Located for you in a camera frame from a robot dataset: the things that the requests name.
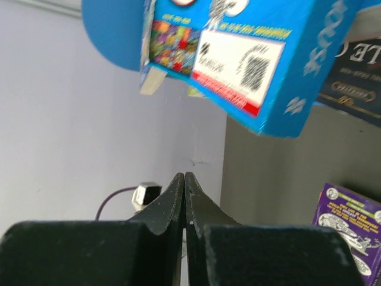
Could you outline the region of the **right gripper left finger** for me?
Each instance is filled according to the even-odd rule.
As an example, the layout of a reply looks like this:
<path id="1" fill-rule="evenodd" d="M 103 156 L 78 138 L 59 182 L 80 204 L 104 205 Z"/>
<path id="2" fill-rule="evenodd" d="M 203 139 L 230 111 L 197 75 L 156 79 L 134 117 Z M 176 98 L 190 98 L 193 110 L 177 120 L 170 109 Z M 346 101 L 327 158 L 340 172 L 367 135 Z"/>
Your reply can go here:
<path id="1" fill-rule="evenodd" d="M 179 285 L 184 176 L 128 220 L 24 221 L 1 238 L 2 285 Z"/>

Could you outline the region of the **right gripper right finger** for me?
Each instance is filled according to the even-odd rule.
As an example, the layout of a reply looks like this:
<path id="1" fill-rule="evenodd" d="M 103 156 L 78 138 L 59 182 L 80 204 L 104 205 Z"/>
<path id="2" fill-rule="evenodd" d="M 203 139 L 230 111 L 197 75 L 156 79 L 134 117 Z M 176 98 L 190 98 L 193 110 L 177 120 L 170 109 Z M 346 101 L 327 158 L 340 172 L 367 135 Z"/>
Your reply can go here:
<path id="1" fill-rule="evenodd" d="M 363 285 L 336 231 L 237 223 L 191 172 L 184 194 L 190 285 Z"/>

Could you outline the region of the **purple cover treehouse book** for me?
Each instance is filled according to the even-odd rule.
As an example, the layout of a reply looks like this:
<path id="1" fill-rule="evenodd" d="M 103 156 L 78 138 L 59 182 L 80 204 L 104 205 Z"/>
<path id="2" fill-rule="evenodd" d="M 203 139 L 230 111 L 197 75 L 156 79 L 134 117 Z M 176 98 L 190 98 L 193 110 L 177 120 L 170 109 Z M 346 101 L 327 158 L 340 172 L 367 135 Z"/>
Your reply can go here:
<path id="1" fill-rule="evenodd" d="M 380 203 L 326 183 L 313 225 L 332 228 L 346 241 L 366 285 L 380 285 Z"/>

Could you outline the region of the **light blue book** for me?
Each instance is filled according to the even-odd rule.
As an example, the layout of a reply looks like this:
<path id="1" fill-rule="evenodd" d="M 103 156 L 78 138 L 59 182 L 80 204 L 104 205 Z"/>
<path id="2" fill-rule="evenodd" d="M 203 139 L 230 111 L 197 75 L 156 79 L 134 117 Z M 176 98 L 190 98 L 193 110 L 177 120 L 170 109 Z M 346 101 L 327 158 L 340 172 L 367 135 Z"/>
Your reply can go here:
<path id="1" fill-rule="evenodd" d="M 145 1 L 140 92 L 194 87 L 249 130 L 296 138 L 361 1 Z"/>

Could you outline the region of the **Tale of Two Cities book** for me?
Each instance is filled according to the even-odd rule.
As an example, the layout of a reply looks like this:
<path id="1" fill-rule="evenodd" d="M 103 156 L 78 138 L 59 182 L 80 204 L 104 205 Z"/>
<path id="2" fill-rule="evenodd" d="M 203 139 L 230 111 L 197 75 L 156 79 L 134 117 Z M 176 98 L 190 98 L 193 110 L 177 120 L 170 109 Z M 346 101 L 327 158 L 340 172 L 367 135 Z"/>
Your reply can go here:
<path id="1" fill-rule="evenodd" d="M 380 38 L 342 44 L 317 102 L 380 127 Z"/>

